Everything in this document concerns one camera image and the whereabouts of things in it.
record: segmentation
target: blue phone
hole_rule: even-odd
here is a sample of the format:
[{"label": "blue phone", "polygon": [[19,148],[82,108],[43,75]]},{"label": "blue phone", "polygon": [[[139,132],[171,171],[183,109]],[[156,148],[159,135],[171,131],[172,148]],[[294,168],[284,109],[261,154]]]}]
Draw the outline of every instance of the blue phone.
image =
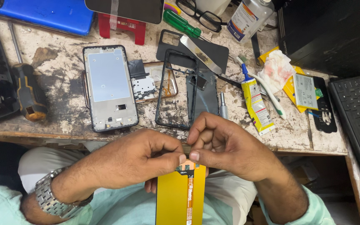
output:
[{"label": "blue phone", "polygon": [[0,15],[85,36],[94,12],[84,0],[0,0]]}]

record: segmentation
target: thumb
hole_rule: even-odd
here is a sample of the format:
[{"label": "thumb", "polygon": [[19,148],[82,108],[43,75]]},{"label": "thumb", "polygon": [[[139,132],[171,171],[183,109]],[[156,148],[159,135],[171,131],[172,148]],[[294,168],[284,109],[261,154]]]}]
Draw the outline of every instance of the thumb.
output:
[{"label": "thumb", "polygon": [[186,161],[186,155],[181,152],[165,153],[162,156],[148,159],[147,166],[151,168],[151,178],[173,172],[176,167]]},{"label": "thumb", "polygon": [[230,153],[213,152],[206,149],[196,149],[190,152],[190,160],[216,169],[228,170],[231,164]]}]

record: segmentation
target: black and yellow screwdriver handle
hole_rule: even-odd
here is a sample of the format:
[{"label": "black and yellow screwdriver handle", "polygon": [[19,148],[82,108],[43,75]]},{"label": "black and yellow screwdriver handle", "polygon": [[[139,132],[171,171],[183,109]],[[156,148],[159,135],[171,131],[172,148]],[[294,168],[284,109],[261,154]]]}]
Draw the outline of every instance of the black and yellow screwdriver handle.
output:
[{"label": "black and yellow screwdriver handle", "polygon": [[21,113],[32,122],[45,119],[48,112],[47,97],[38,86],[33,67],[25,63],[16,64],[12,72],[18,78],[17,96]]}]

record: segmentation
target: shirt sleeve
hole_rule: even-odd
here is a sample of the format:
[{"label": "shirt sleeve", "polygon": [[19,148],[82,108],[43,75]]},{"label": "shirt sleeve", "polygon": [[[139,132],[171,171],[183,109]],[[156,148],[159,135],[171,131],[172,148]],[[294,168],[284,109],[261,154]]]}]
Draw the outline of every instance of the shirt sleeve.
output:
[{"label": "shirt sleeve", "polygon": [[[336,225],[331,217],[329,211],[322,199],[316,194],[312,193],[309,189],[304,187],[309,199],[309,207],[306,213],[299,219],[288,222],[285,225]],[[269,225],[278,225],[271,221],[269,213],[266,211],[265,205],[261,199],[259,199],[260,205],[262,207],[263,214],[266,217],[266,221]]]},{"label": "shirt sleeve", "polygon": [[[0,186],[0,224],[32,225],[20,211],[22,194]],[[59,225],[88,225],[92,217],[92,209],[88,204],[73,218]]]}]

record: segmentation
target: black eyeglass frame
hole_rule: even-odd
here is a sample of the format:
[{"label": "black eyeglass frame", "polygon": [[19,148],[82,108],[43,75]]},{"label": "black eyeglass frame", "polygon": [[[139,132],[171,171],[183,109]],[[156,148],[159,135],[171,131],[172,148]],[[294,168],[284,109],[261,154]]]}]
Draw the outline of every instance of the black eyeglass frame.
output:
[{"label": "black eyeglass frame", "polygon": [[[176,5],[177,5],[177,7],[179,7],[185,14],[187,14],[187,15],[191,16],[192,18],[196,19],[201,25],[203,25],[204,27],[206,27],[207,29],[209,29],[209,30],[211,30],[211,31],[213,31],[213,32],[220,32],[220,31],[222,30],[222,25],[227,26],[227,23],[226,23],[226,22],[223,22],[223,21],[222,21],[222,18],[218,17],[216,14],[214,14],[214,13],[212,13],[212,12],[210,12],[210,11],[202,12],[201,10],[197,9],[197,3],[195,2],[195,0],[191,0],[191,1],[194,2],[195,7],[192,6],[187,0],[176,0]],[[188,14],[184,9],[182,9],[182,7],[179,5],[179,2],[184,3],[184,5],[189,5],[190,7],[194,7],[194,14],[193,14],[193,15]],[[207,12],[210,13],[210,14],[212,14],[213,16],[215,16],[216,18],[218,18],[218,19],[220,20],[220,25],[219,25],[219,27],[218,27],[216,30],[207,27],[207,25],[205,25],[204,23],[201,22],[201,17],[202,17],[205,13],[207,13]],[[205,18],[206,20],[212,20],[212,18],[210,18],[209,16],[206,16],[206,17],[204,17],[204,18]]]}]

